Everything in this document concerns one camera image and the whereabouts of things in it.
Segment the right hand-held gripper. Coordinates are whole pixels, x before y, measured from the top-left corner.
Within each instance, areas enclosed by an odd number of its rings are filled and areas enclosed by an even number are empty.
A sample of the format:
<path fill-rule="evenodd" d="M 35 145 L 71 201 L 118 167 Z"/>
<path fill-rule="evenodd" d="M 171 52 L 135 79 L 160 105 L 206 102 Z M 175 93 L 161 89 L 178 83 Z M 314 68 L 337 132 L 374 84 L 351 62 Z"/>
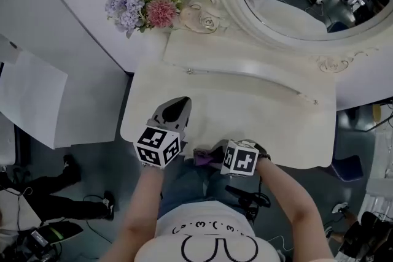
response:
<path fill-rule="evenodd" d="M 222 175 L 235 177 L 252 176 L 259 159 L 271 160 L 262 146 L 249 139 L 218 142 L 211 149 L 211 156 L 213 163 L 222 163 Z"/>

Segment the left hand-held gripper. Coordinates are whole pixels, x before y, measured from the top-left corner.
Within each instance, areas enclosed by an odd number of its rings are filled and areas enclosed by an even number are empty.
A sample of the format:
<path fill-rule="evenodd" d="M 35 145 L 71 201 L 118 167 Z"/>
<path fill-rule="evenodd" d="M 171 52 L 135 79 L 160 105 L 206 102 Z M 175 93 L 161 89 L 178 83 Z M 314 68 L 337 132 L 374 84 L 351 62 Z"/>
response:
<path fill-rule="evenodd" d="M 164 169 L 180 155 L 191 110 L 192 100 L 188 96 L 170 99 L 157 107 L 133 144 L 142 164 Z"/>

